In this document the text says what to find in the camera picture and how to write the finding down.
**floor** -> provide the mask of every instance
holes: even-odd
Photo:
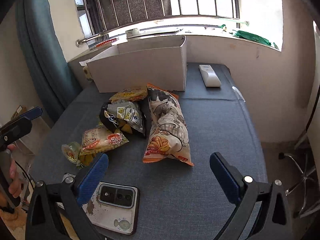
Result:
[[[293,161],[289,158],[284,158],[279,160],[278,156],[280,152],[293,153],[298,163],[304,165],[305,163],[305,152],[306,149],[300,149],[297,151],[293,150],[294,143],[284,143],[284,144],[270,144],[262,143],[262,149],[265,157],[268,181],[274,181],[279,179],[284,186],[284,189],[288,189],[293,186],[300,179],[300,173],[297,167],[294,165]],[[313,185],[312,183],[307,184],[309,190],[307,191],[307,206],[311,205],[313,201],[319,197],[318,185]],[[303,204],[303,186],[300,185],[291,194],[287,196],[289,208],[291,210],[291,215],[295,211],[300,210]],[[292,228],[294,233],[294,239],[300,240],[305,232],[308,230],[312,222],[314,221],[315,214],[310,215],[305,218],[292,218]]]

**gray tablecloth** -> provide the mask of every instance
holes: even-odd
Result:
[[[199,63],[189,63],[185,92],[177,92],[187,123],[191,150],[189,165],[165,159],[143,164],[147,140],[127,136],[129,143],[108,153],[109,168],[103,181],[140,189],[137,231],[127,236],[100,229],[114,239],[213,239],[234,205],[225,197],[209,167],[209,157],[219,151],[243,175],[266,182],[264,157],[246,104],[232,89],[234,81],[224,65],[211,64],[221,88],[206,88]],[[61,152],[61,145],[81,142],[85,130],[95,127],[101,105],[111,94],[100,94],[92,82],[56,122],[35,158],[31,175],[47,184],[61,181],[65,172],[78,170]],[[142,103],[150,131],[148,101]],[[241,238],[249,233],[254,218]]]

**silver bolt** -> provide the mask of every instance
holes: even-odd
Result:
[[[278,186],[281,186],[281,185],[282,185],[282,182],[281,182],[281,180],[276,179],[276,180],[275,180],[275,184],[278,185]]]
[[[253,182],[253,178],[251,178],[250,176],[245,176],[244,177],[244,181],[248,182],[248,183],[251,183],[251,182]]]
[[[37,183],[36,183],[36,187],[41,187],[43,185],[43,180],[39,180]]]
[[[73,177],[67,177],[64,181],[66,183],[71,183],[71,182],[73,182]]]

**blue-gray fabric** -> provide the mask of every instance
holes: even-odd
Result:
[[[17,0],[16,22],[36,92],[56,122],[82,89],[63,56],[48,0]]]
[[[246,104],[232,89],[228,68],[211,64],[221,88],[205,87],[197,63],[189,63],[185,92],[176,92],[186,120],[191,160],[189,165],[172,159],[142,163],[147,139],[125,136],[129,143],[108,152],[109,168],[105,182],[136,186],[140,189],[137,231],[127,236],[99,228],[113,239],[212,240],[231,215],[230,204],[213,175],[210,155],[219,151],[243,175],[267,182],[264,156]],[[69,105],[52,128],[35,158],[31,175],[47,184],[58,183],[65,172],[76,174],[75,164],[61,152],[61,145],[81,142],[82,134],[98,124],[101,105],[111,93],[99,93],[94,82]],[[148,100],[142,101],[147,134],[151,120]],[[241,239],[253,225],[254,209]]]

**cardboard box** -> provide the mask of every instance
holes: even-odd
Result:
[[[187,75],[185,36],[160,36],[112,46],[87,62],[100,93],[151,83],[184,91]]]

